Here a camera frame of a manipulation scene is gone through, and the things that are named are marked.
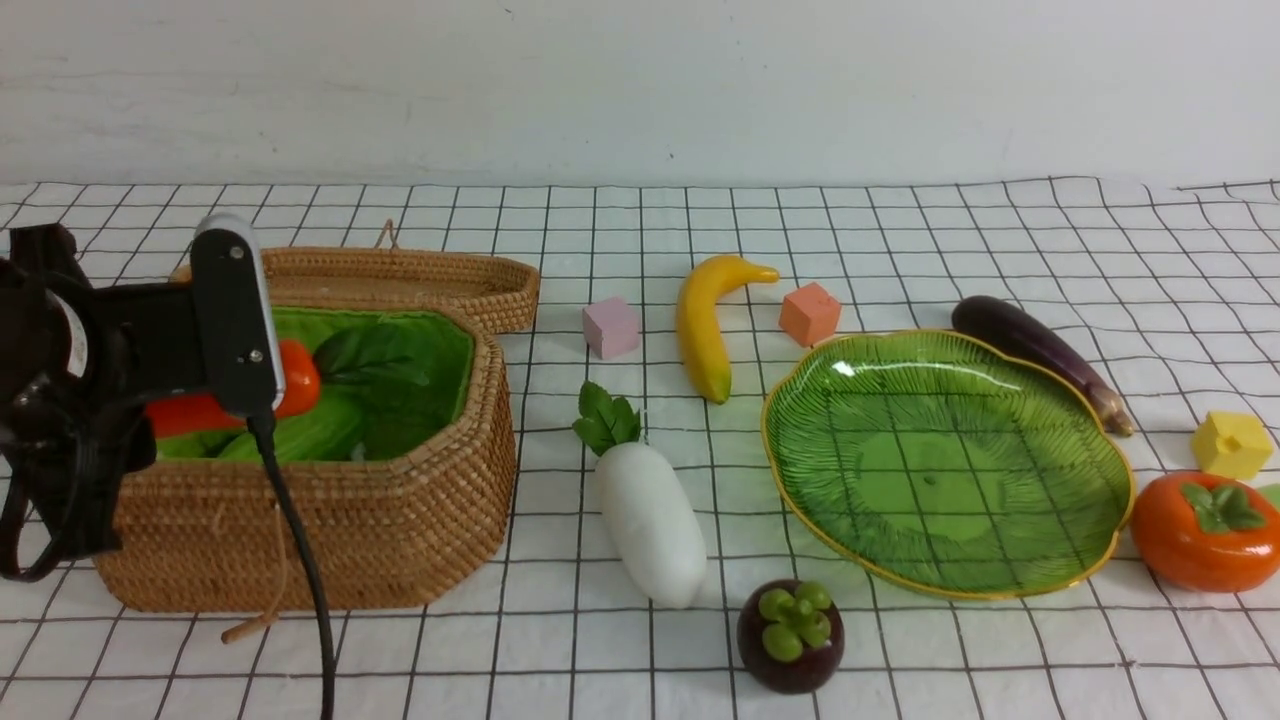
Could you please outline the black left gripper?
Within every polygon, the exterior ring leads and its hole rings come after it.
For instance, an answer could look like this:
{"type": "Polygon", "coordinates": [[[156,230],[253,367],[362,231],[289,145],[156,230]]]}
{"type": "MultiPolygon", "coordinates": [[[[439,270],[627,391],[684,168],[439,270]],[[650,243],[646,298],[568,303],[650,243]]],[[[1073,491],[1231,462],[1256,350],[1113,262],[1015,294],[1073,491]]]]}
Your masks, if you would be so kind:
{"type": "Polygon", "coordinates": [[[205,389],[187,283],[96,288],[59,224],[9,233],[3,261],[3,578],[122,547],[124,477],[157,456],[145,405],[205,389]]]}

